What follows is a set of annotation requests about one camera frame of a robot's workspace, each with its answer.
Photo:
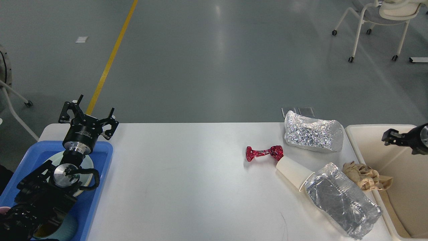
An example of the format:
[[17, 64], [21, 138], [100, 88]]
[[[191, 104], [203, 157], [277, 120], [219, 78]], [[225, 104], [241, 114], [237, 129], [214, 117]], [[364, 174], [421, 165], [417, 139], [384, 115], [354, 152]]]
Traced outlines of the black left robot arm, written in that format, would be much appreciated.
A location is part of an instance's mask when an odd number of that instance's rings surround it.
[[114, 108], [103, 119], [85, 114], [80, 107], [83, 97], [64, 102], [60, 112], [58, 123], [69, 124], [60, 163], [47, 160], [17, 183], [15, 205], [1, 215], [2, 241], [29, 241], [47, 223], [60, 227], [77, 202], [75, 192], [99, 187], [100, 172], [83, 168], [82, 162], [94, 151], [99, 136], [113, 137], [119, 122]]

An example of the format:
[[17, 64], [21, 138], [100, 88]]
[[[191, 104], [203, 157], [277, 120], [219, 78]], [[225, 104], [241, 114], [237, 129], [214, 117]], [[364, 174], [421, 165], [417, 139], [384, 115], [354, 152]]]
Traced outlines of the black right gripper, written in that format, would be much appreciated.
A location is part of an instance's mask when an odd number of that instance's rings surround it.
[[407, 133], [400, 133], [395, 129], [388, 129], [382, 135], [381, 141], [385, 146], [397, 145], [411, 147], [412, 155], [428, 154], [428, 124], [413, 128]]

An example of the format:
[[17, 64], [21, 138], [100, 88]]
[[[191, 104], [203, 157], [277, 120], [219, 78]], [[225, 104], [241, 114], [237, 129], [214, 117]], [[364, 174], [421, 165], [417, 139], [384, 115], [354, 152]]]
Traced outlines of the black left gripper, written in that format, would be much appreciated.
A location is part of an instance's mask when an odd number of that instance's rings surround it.
[[[119, 122], [115, 119], [113, 113], [115, 108], [111, 108], [108, 117], [96, 119], [92, 116], [85, 116], [80, 108], [80, 102], [84, 95], [81, 94], [75, 102], [65, 102], [60, 112], [58, 123], [70, 124], [69, 131], [63, 140], [63, 147], [66, 150], [77, 151], [84, 155], [92, 153], [98, 136], [101, 135], [106, 140], [110, 140], [115, 133]], [[71, 119], [68, 111], [72, 111], [74, 118]]]

